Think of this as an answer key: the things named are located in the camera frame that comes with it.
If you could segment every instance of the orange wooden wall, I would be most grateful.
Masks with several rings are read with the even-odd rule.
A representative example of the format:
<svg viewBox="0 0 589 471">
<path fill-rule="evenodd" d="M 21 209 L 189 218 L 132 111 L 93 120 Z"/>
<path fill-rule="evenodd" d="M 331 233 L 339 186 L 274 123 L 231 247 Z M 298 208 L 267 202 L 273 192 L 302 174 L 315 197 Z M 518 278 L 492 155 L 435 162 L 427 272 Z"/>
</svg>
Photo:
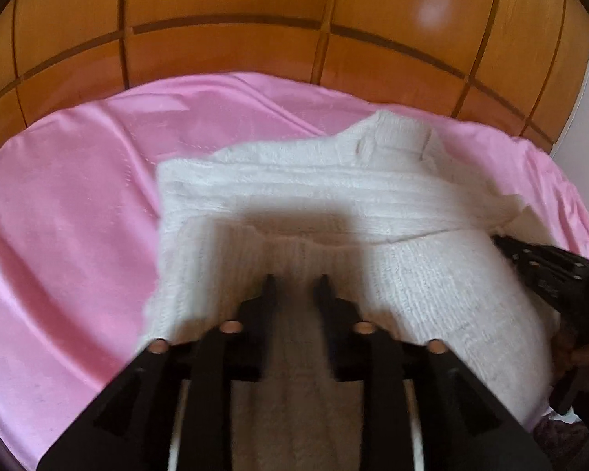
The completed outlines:
<svg viewBox="0 0 589 471">
<path fill-rule="evenodd" d="M 578 0 L 12 0 L 0 146 L 163 77 L 258 71 L 523 135 L 550 150 L 589 57 Z"/>
</svg>

